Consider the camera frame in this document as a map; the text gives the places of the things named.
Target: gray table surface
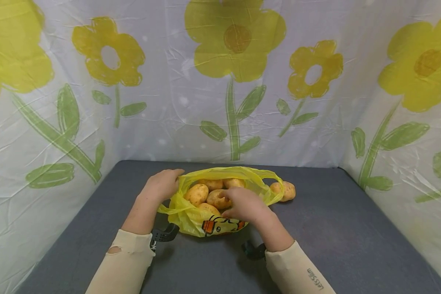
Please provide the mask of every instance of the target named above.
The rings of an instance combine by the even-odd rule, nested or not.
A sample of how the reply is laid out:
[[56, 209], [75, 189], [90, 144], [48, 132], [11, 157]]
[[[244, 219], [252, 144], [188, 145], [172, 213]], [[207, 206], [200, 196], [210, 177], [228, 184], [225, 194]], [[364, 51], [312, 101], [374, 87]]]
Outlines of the gray table surface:
[[[167, 168], [187, 172], [201, 163], [121, 161], [104, 179], [19, 294], [82, 294], [146, 180]], [[441, 278], [373, 201], [337, 168], [256, 167], [293, 183], [297, 197], [277, 203], [291, 235], [337, 294], [441, 294]], [[167, 217], [159, 214], [156, 227]], [[227, 236], [178, 234], [158, 243], [142, 293], [276, 294], [263, 260], [246, 259], [241, 244], [258, 233], [249, 225]]]

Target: potato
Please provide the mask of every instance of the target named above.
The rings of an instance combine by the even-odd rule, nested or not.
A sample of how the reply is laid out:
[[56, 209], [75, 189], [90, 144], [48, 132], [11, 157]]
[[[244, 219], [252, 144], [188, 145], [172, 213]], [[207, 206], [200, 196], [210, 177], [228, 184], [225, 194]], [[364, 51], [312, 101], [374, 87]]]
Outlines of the potato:
[[200, 210], [205, 210], [205, 211], [207, 211], [207, 212], [209, 212], [209, 213], [212, 213], [212, 214], [214, 214], [215, 216], [220, 216], [220, 212], [217, 210], [217, 208], [215, 208], [214, 206], [212, 206], [212, 205], [210, 205], [210, 204], [207, 204], [207, 203], [201, 203], [199, 206], [198, 206], [198, 208], [200, 209]]
[[224, 183], [222, 180], [198, 180], [198, 184], [206, 185], [209, 188], [209, 191], [224, 188]]
[[232, 201], [226, 201], [226, 199], [221, 195], [225, 191], [223, 189], [214, 190], [207, 196], [207, 203], [214, 206], [217, 209], [224, 209], [232, 206]]
[[230, 187], [245, 188], [245, 181], [240, 179], [224, 179], [224, 186], [229, 189]]
[[206, 202], [209, 195], [209, 188], [204, 184], [196, 184], [192, 186], [185, 194], [185, 199], [192, 205], [198, 207], [201, 203]]
[[[286, 202], [294, 199], [294, 197], [296, 197], [296, 188], [294, 187], [294, 185], [289, 182], [283, 182], [283, 186], [284, 195], [280, 202]], [[281, 191], [281, 185], [279, 185], [279, 183], [272, 183], [270, 188], [271, 191], [273, 191], [274, 193], [279, 193]]]

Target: hand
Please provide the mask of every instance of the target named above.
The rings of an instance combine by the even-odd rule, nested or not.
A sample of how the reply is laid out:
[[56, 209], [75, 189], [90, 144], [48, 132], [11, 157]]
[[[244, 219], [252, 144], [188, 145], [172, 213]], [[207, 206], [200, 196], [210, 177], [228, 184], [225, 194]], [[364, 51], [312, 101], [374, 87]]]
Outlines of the hand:
[[232, 187], [224, 191], [221, 197], [232, 201], [232, 208], [222, 214], [226, 218], [246, 221], [256, 226], [259, 220], [273, 213], [260, 196], [245, 188]]
[[183, 169], [166, 169], [155, 174], [147, 180], [141, 195], [152, 199], [157, 204], [170, 199], [178, 190], [178, 177], [185, 171]]

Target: green stem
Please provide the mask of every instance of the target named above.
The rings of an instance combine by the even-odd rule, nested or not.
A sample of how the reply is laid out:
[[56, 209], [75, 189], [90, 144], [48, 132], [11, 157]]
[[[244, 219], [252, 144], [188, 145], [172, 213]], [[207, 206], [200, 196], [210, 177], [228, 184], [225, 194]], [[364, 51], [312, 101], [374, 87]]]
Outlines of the green stem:
[[115, 86], [115, 99], [116, 99], [116, 117], [114, 118], [114, 127], [119, 128], [119, 121], [121, 121], [121, 98], [119, 96], [119, 84]]
[[299, 111], [301, 111], [302, 105], [304, 105], [305, 99], [301, 99], [301, 102], [299, 103], [299, 106], [297, 106], [296, 111], [294, 111], [294, 114], [291, 117], [291, 120], [289, 120], [289, 123], [286, 124], [285, 128], [281, 131], [279, 134], [279, 137], [281, 138], [292, 126], [292, 123], [297, 118], [297, 115], [299, 114]]
[[96, 184], [102, 177], [100, 170], [78, 145], [66, 138], [56, 128], [42, 118], [31, 106], [13, 93], [13, 104], [26, 121], [46, 140], [72, 158], [87, 173]]
[[418, 198], [415, 199], [416, 203], [423, 203], [427, 201], [431, 201], [433, 199], [441, 198], [441, 190], [434, 191], [425, 195], [421, 195]]
[[388, 114], [385, 116], [384, 120], [382, 121], [381, 125], [376, 131], [376, 134], [374, 138], [372, 139], [372, 142], [370, 143], [368, 152], [365, 157], [365, 161], [363, 162], [363, 166], [361, 167], [361, 171], [359, 173], [359, 179], [358, 179], [358, 185], [364, 190], [366, 189], [367, 185], [367, 179], [369, 179], [370, 174], [372, 172], [372, 168], [374, 167], [374, 163], [376, 162], [377, 154], [379, 152], [379, 148], [381, 147], [381, 141], [382, 137], [385, 135], [385, 130], [387, 129], [387, 126], [390, 122], [390, 119], [394, 115], [397, 106], [400, 104], [400, 101], [397, 102]]
[[238, 129], [237, 111], [235, 108], [234, 78], [230, 77], [225, 95], [225, 109], [230, 135], [230, 160], [240, 160], [240, 131]]

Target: wrinkled plastic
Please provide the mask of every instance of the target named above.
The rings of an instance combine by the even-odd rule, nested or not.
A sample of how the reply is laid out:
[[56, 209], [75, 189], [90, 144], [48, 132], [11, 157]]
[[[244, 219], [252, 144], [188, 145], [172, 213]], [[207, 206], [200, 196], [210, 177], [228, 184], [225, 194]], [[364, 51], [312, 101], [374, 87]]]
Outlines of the wrinkled plastic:
[[[236, 178], [245, 180], [245, 188], [260, 195], [266, 205], [271, 205], [282, 199], [284, 195], [283, 180], [269, 170], [259, 170], [250, 167], [214, 167], [194, 171], [180, 177], [178, 191], [171, 198], [169, 207], [161, 205], [158, 212], [168, 214], [168, 221], [180, 227], [180, 232], [188, 235], [205, 237], [224, 235], [245, 228], [248, 224], [242, 220], [227, 219], [200, 210], [184, 199], [184, 195], [197, 180], [222, 180]], [[263, 179], [277, 180], [281, 191], [274, 193]]]

